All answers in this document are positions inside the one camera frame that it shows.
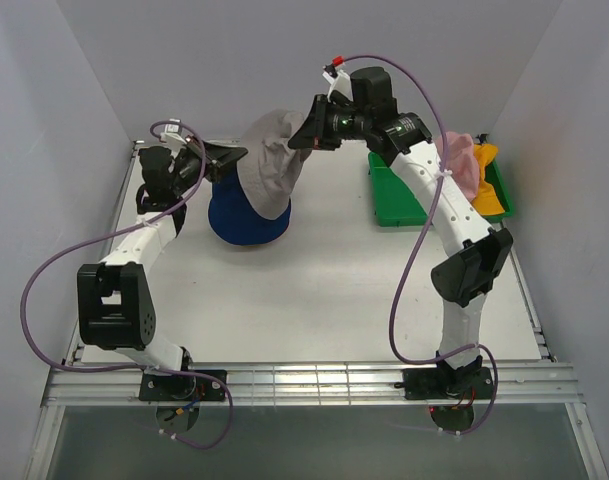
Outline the grey bucket hat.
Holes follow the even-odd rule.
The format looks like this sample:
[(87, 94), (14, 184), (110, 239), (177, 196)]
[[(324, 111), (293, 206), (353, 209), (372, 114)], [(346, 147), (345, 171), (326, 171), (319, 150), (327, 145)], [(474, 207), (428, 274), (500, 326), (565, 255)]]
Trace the grey bucket hat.
[(276, 220), (287, 210), (312, 152), (288, 146), (304, 121), (303, 113), (273, 110), (254, 121), (241, 138), (248, 153), (237, 162), (239, 182), (253, 210), (264, 219)]

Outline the blue bucket hat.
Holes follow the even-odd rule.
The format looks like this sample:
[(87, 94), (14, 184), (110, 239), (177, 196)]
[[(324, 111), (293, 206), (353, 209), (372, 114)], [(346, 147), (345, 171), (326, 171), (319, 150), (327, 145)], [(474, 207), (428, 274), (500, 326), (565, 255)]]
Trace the blue bucket hat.
[(223, 241), (234, 246), (268, 244), (283, 235), (290, 224), (291, 201), (276, 219), (257, 213), (247, 199), (237, 175), (214, 183), (208, 205), (211, 230)]

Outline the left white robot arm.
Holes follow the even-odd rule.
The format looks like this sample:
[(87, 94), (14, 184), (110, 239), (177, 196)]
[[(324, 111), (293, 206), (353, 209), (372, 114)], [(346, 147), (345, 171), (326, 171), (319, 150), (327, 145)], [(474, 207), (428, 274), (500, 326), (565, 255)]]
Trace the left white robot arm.
[(162, 368), (162, 388), (174, 399), (189, 397), (196, 376), (186, 368), (189, 353), (156, 332), (157, 320), (147, 274), (164, 248), (180, 234), (183, 201), (202, 180), (227, 179), (248, 150), (199, 143), (189, 137), (176, 147), (154, 145), (138, 151), (142, 176), (136, 202), (138, 228), (100, 262), (77, 273), (78, 321), (84, 344), (114, 351), (146, 368)]

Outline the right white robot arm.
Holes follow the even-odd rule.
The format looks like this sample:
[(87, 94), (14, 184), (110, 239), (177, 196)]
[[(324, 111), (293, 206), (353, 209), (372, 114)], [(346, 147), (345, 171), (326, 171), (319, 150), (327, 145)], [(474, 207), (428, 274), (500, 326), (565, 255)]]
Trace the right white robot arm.
[(430, 360), (405, 362), (399, 388), (408, 400), (491, 397), (494, 382), (483, 365), (480, 323), (512, 235), (494, 229), (475, 211), (447, 173), (446, 150), (436, 146), (425, 123), (414, 113), (399, 112), (385, 69), (346, 73), (330, 64), (324, 77), (329, 90), (314, 98), (289, 147), (333, 151), (345, 140), (365, 141), (425, 210), (447, 255), (431, 271), (443, 301), (440, 345)]

